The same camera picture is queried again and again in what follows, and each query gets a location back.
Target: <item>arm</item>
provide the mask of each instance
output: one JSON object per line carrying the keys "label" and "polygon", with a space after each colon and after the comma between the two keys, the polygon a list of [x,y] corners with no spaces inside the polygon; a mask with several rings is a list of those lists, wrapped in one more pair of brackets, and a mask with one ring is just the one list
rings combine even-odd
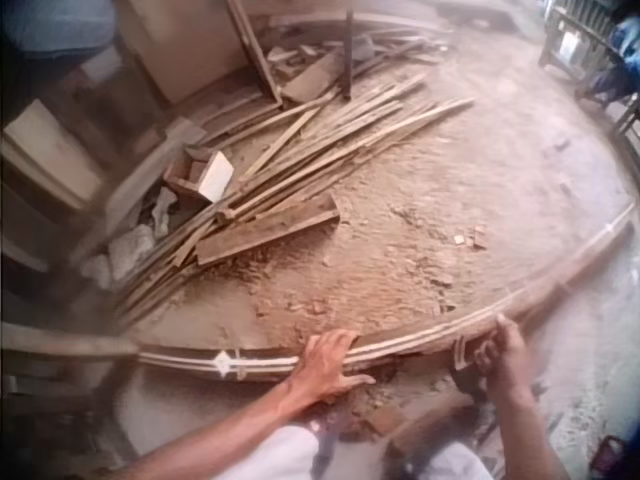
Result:
{"label": "arm", "polygon": [[498,412],[507,480],[568,479],[531,392],[529,357],[518,325],[500,318],[495,341],[484,342],[475,356]]}
{"label": "arm", "polygon": [[152,452],[116,478],[210,478],[242,460],[311,404],[363,383],[375,383],[368,375],[342,375],[344,357],[355,337],[346,330],[311,337],[291,376],[262,398],[216,425]]}

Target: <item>white cloth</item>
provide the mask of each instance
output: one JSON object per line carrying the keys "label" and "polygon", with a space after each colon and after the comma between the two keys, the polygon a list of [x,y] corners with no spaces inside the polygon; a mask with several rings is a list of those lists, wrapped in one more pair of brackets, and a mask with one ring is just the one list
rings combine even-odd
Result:
{"label": "white cloth", "polygon": [[279,428],[251,455],[214,480],[311,480],[318,438],[306,428]]}
{"label": "white cloth", "polygon": [[433,456],[420,480],[493,480],[493,477],[475,453],[454,442]]}

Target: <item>left hand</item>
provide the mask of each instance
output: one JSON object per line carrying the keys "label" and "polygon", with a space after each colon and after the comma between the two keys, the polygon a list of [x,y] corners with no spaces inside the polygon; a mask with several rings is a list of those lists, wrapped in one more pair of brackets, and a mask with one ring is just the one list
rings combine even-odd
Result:
{"label": "left hand", "polygon": [[292,388],[300,389],[316,402],[340,395],[352,388],[376,383],[369,375],[345,377],[342,374],[344,357],[358,336],[350,330],[332,330],[309,338],[304,353],[288,381]]}

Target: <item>hand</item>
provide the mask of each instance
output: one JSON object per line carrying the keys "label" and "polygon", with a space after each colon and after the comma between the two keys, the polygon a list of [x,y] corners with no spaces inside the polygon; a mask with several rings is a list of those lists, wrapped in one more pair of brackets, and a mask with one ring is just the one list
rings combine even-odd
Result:
{"label": "hand", "polygon": [[308,395],[310,403],[314,403],[346,393],[358,385],[376,383],[369,375],[345,377],[342,374],[344,357],[357,336],[349,330],[332,330],[310,337],[288,379],[291,388]]}
{"label": "hand", "polygon": [[513,320],[498,317],[496,336],[476,350],[475,362],[487,377],[487,394],[494,403],[533,398],[529,353]]}

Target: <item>sawdust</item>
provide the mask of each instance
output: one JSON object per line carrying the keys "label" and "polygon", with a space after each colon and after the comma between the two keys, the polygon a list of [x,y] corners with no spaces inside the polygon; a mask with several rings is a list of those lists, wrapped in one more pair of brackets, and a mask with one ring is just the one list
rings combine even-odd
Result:
{"label": "sawdust", "polygon": [[[245,300],[236,300],[250,302],[252,329],[271,346],[295,346],[335,327],[361,333],[414,322],[427,327],[443,310],[504,295],[510,282],[567,255],[613,218],[627,198],[614,153],[538,69],[538,54],[523,40],[467,31],[437,67],[398,62],[357,84],[354,98],[427,71],[428,89],[411,103],[474,97],[476,104],[334,186],[337,227],[304,232],[236,264],[240,270],[228,276],[246,291]],[[260,140],[251,140],[253,149]],[[473,246],[477,225],[486,249]],[[457,235],[463,244],[456,245]],[[198,292],[201,303],[227,308],[219,297],[229,294],[221,288],[229,279],[216,272],[186,289]],[[215,345],[220,337],[202,328],[179,340],[166,333],[185,325],[185,308],[193,310],[185,302],[156,313],[136,335]],[[214,310],[201,316],[235,321]],[[241,333],[236,338],[238,347],[247,346]]]}

